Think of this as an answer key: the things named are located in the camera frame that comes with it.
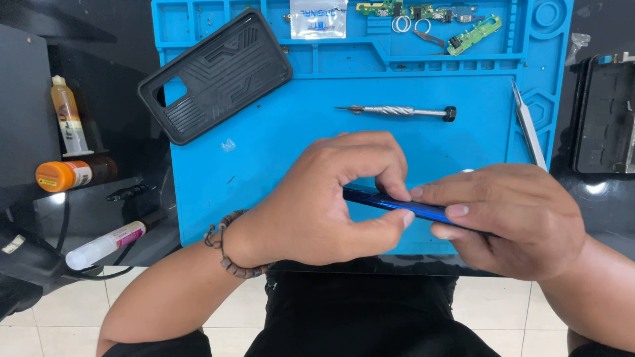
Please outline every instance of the blue smartphone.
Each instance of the blue smartphone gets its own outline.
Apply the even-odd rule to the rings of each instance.
[[[496,234],[481,232],[460,226],[445,217],[445,207],[426,205],[418,202],[403,202],[390,197],[386,193],[377,191],[374,187],[362,186],[357,184],[344,185],[344,199],[346,201],[361,203],[362,205],[381,208],[383,210],[392,211],[398,208],[405,208],[415,212],[415,216],[433,222],[448,224],[468,231],[486,234],[497,237]]]

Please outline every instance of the person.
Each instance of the person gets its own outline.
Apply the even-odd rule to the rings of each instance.
[[[222,231],[223,250],[217,231],[135,279],[104,319],[97,356],[211,356],[200,328],[244,281],[219,264],[224,256],[251,271],[283,259],[321,266],[394,248],[414,213],[353,222],[342,186],[358,177],[375,177],[394,199],[447,206],[452,222],[495,234],[431,225],[471,267],[537,281],[570,328],[570,356],[635,356],[635,262],[586,234],[576,202],[547,172],[497,164],[408,191],[407,171],[385,131],[315,141],[273,192]],[[275,273],[264,329],[247,356],[498,356],[454,321],[452,279]]]

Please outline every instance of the blue silicone repair mat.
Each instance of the blue silicone repair mat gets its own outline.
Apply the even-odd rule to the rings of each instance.
[[[451,1],[431,4],[449,5]],[[478,1],[477,15],[496,14],[503,24],[457,57],[432,55],[441,47],[412,31],[395,33],[391,17],[356,13],[347,7],[347,38],[291,39],[289,1],[152,2],[161,64],[241,13],[260,8],[280,45],[288,49],[293,79],[185,146],[172,145],[177,209],[183,245],[200,240],[211,223],[239,208],[251,208],[270,193],[311,142],[342,131],[388,130],[408,160],[406,184],[413,187],[466,168],[529,163],[514,112],[515,79],[529,106],[549,164],[556,128],[572,0]],[[422,4],[423,1],[405,1]],[[423,30],[427,24],[420,23]],[[432,21],[429,34],[447,41],[472,24]],[[164,85],[168,103],[185,87]],[[336,106],[406,105],[443,110],[454,105],[453,123],[438,118],[355,115]],[[230,138],[236,148],[220,144]],[[360,180],[372,185],[372,179]],[[363,220],[383,211],[349,203]],[[446,241],[416,220],[392,254],[453,254]]]

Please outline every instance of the beaded bracelet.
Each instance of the beaded bracelet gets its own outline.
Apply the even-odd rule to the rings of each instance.
[[[227,271],[229,274],[232,274],[233,276],[241,279],[255,278],[257,276],[263,275],[267,272],[267,270],[269,270],[270,266],[273,265],[273,263],[271,263],[264,264],[255,268],[243,268],[235,265],[231,261],[231,259],[225,255],[225,250],[223,249],[223,233],[231,222],[235,221],[238,217],[242,216],[242,214],[247,211],[248,210],[233,211],[232,213],[223,217],[222,220],[220,220],[220,223],[218,223],[220,240],[214,242],[210,241],[210,239],[216,235],[212,234],[212,231],[216,229],[216,226],[214,226],[213,224],[210,224],[210,230],[205,233],[205,245],[213,247],[214,249],[220,249],[220,253],[223,255],[223,260],[220,261],[220,266],[222,266],[223,269],[225,269],[225,271]]]

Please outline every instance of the floor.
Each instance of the floor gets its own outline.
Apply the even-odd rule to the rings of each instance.
[[[120,271],[106,267],[104,274]],[[44,296],[0,322],[0,357],[90,357],[99,326],[144,268],[108,281],[82,281]],[[205,323],[215,357],[242,356],[265,320],[264,277],[247,280]],[[508,278],[458,280],[454,316],[503,357],[567,356],[566,326],[536,283]]]

